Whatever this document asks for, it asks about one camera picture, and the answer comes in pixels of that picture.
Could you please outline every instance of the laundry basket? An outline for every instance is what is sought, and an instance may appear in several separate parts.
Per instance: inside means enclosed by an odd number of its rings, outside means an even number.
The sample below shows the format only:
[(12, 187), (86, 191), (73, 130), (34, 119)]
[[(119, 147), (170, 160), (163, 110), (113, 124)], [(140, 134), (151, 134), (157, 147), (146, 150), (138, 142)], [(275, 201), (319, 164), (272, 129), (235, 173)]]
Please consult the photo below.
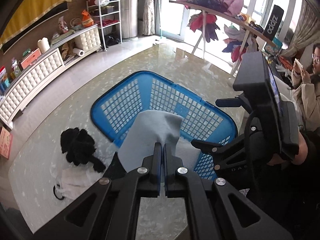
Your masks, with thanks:
[[(150, 71), (131, 74), (98, 98), (91, 107), (91, 119), (120, 147), (137, 114), (148, 109), (182, 116), (180, 135), (188, 141), (199, 139), (226, 144), (237, 136), (236, 124), (229, 115)], [(212, 157), (201, 153), (195, 171), (202, 178), (214, 179)]]

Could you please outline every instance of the orange box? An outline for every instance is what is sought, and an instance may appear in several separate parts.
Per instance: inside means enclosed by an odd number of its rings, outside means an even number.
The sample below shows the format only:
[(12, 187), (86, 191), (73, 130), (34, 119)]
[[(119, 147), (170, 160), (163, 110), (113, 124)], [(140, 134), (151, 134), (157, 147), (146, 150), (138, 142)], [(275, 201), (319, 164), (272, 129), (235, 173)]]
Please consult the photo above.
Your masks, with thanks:
[(41, 55), (41, 51), (39, 48), (31, 52), (21, 61), (22, 68), (23, 69), (27, 68), (32, 62), (34, 62), (37, 58), (39, 58), (40, 55)]
[(0, 154), (9, 159), (10, 149), (12, 143), (12, 134), (9, 133), (4, 127), (1, 128), (0, 133)]

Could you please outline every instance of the bottle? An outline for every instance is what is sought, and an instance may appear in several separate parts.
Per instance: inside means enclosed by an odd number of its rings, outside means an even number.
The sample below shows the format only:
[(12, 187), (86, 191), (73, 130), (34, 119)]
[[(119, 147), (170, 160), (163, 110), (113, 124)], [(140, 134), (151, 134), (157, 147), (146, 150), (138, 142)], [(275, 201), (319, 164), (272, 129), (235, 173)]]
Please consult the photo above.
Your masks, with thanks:
[(11, 68), (12, 68), (12, 72), (13, 72), (14, 76), (18, 77), (21, 73), (21, 70), (18, 66), (18, 61), (15, 58), (12, 59)]

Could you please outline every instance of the drying rack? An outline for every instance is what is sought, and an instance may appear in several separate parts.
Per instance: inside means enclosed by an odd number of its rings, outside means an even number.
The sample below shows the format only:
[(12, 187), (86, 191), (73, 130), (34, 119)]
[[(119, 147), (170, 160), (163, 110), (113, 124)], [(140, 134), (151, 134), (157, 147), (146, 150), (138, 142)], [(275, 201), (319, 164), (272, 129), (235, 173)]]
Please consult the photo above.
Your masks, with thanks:
[[(101, 1), (98, 0), (98, 5), (91, 5), (91, 6), (88, 6), (88, 1), (87, 1), (87, 11), (89, 12), (89, 8), (91, 7), (98, 7), (99, 9), (99, 15), (92, 15), (91, 17), (93, 18), (99, 18), (100, 20), (100, 26), (98, 26), (98, 28), (101, 30), (101, 36), (102, 36), (102, 42), (103, 42), (103, 48), (104, 50), (106, 51), (107, 50), (107, 47), (106, 47), (106, 42), (105, 42), (105, 39), (104, 39), (104, 32), (103, 32), (103, 29), (105, 28), (108, 28), (108, 27), (111, 27), (113, 25), (117, 25), (119, 24), (120, 27), (119, 27), (119, 31), (120, 31), (120, 42), (122, 43), (122, 31), (121, 31), (121, 0), (111, 0), (109, 2), (110, 3), (114, 3), (114, 2), (118, 2), (118, 10), (117, 11), (114, 11), (114, 12), (110, 12), (110, 13), (106, 13), (106, 14), (101, 14)], [(112, 15), (112, 14), (119, 14), (119, 21), (116, 22), (116, 23), (112, 23), (112, 24), (108, 24), (106, 26), (103, 26), (102, 24), (102, 17), (105, 17), (105, 16), (108, 16), (108, 15)]]
[[(241, 55), (241, 52), (242, 50), (244, 49), (244, 46), (245, 46), (245, 43), (247, 42), (247, 39), (250, 35), (250, 33), (254, 34), (254, 35), (257, 35), (258, 37), (260, 37), (261, 39), (263, 39), (264, 41), (266, 41), (268, 44), (270, 44), (271, 46), (275, 47), (276, 45), (271, 41), (269, 40), (266, 36), (264, 36), (262, 33), (258, 32), (256, 29), (252, 28), (251, 26), (249, 26), (246, 22), (243, 22), (243, 21), (240, 21), (240, 20), (237, 20), (231, 16), (228, 16), (224, 13), (220, 13), (218, 11), (215, 11), (215, 10), (212, 10), (212, 9), (209, 9), (209, 8), (206, 8), (206, 7), (203, 7), (203, 6), (199, 6), (199, 5), (196, 5), (196, 4), (192, 4), (192, 3), (187, 3), (187, 2), (182, 2), (182, 1), (171, 1), (169, 0), (170, 3), (178, 3), (178, 4), (182, 4), (184, 6), (188, 6), (189, 9), (194, 9), (194, 10), (200, 10), (202, 11), (202, 14), (203, 14), (203, 27), (202, 27), (202, 36), (199, 37), (196, 45), (194, 46), (193, 48), (193, 51), (192, 51), (192, 54), (195, 53), (196, 49), (198, 48), (198, 45), (201, 41), (201, 39), (203, 39), (203, 59), (204, 59), (204, 53), (205, 53), (205, 27), (206, 27), (206, 24), (207, 24), (207, 14), (214, 14), (216, 16), (219, 16), (219, 17), (222, 17), (222, 18), (225, 18), (227, 20), (229, 20), (230, 22), (233, 22), (241, 27), (243, 27), (246, 32), (245, 32), (245, 36), (244, 36), (244, 40), (241, 44), (241, 47), (240, 47), (240, 51), (239, 51), (239, 54)], [(232, 68), (232, 71), (230, 73), (231, 75), (231, 78), (234, 77), (234, 74), (236, 73), (236, 71), (238, 70), (239, 66), (240, 66), (240, 60), (238, 59), (236, 61), (236, 63), (234, 64), (233, 68)]]

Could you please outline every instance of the orange plastic bag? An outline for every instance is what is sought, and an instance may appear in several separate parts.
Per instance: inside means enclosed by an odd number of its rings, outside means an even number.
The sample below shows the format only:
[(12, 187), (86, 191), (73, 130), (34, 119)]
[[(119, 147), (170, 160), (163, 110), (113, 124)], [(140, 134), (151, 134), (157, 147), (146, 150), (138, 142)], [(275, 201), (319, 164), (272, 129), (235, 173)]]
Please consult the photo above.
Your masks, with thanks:
[(83, 27), (90, 27), (93, 25), (93, 20), (91, 18), (90, 13), (87, 12), (87, 10), (83, 10), (82, 13), (82, 25)]

